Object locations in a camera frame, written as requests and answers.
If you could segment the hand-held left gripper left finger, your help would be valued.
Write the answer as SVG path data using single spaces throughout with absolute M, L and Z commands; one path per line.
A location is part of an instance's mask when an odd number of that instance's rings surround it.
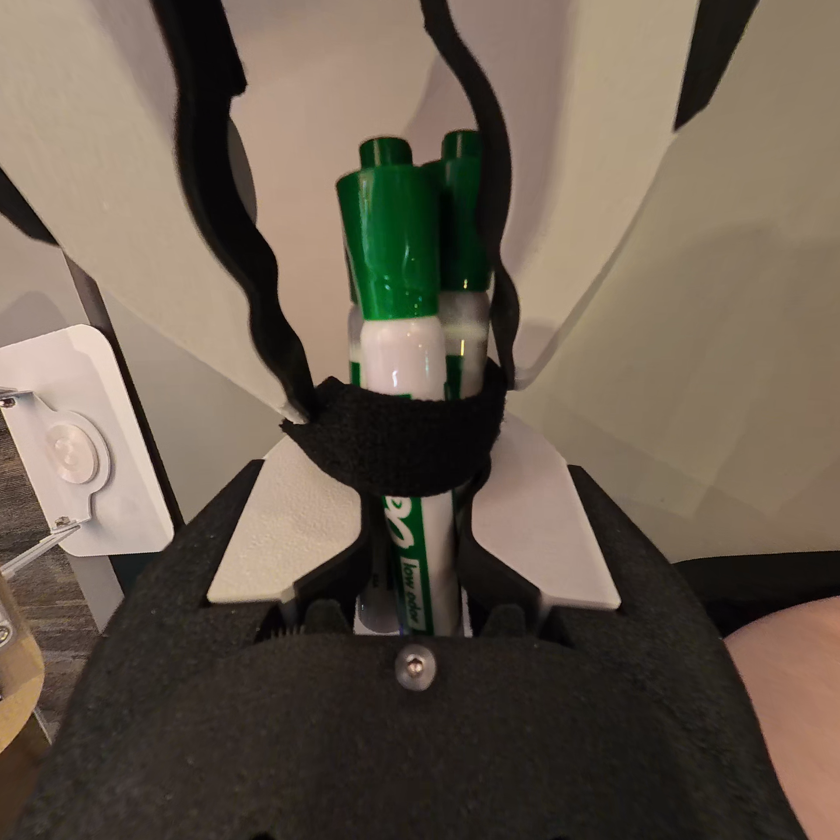
M 302 625 L 315 601 L 333 600 L 353 629 L 371 577 L 371 511 L 284 436 L 260 465 L 207 600 L 275 604 L 287 627 Z

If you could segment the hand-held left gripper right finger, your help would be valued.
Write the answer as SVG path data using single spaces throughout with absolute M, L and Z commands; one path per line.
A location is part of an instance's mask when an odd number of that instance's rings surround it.
M 497 606 L 539 631 L 554 607 L 614 612 L 622 603 L 565 459 L 505 418 L 458 520 L 457 575 L 474 634 Z

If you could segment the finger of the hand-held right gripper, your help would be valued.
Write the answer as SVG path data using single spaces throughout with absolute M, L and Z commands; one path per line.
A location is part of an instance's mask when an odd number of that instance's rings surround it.
M 510 389 L 551 360 L 675 132 L 698 2 L 420 2 L 484 141 L 479 231 Z
M 228 155 L 244 68 L 221 2 L 2 2 L 2 169 L 161 335 L 307 422 L 317 397 Z

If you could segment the green dry erase marker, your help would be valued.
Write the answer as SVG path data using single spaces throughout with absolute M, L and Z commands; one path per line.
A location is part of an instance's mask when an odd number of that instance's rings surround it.
M 360 146 L 360 169 L 337 181 L 344 243 L 364 324 L 361 381 L 403 400 L 445 398 L 438 318 L 439 224 L 434 184 L 402 138 Z M 453 636 L 460 620 L 452 493 L 386 495 L 402 624 L 407 634 Z
M 476 227 L 482 143 L 476 130 L 448 132 L 440 157 L 423 166 L 437 195 L 440 292 L 445 338 L 446 398 L 480 393 L 490 328 L 492 268 Z
M 348 315 L 350 382 L 353 385 L 363 386 L 361 371 L 361 332 L 364 326 L 364 318 L 357 295 L 349 252 L 345 249 L 343 255 L 350 285 L 350 310 Z

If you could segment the person's left forearm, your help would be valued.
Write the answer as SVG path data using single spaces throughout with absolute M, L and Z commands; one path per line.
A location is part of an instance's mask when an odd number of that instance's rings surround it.
M 763 617 L 725 644 L 806 835 L 839 838 L 839 598 Z

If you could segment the white stand base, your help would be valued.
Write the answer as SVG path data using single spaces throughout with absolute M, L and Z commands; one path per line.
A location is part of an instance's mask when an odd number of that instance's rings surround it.
M 74 557 L 154 553 L 174 524 L 104 335 L 73 325 L 1 349 L 2 415 L 47 521 Z

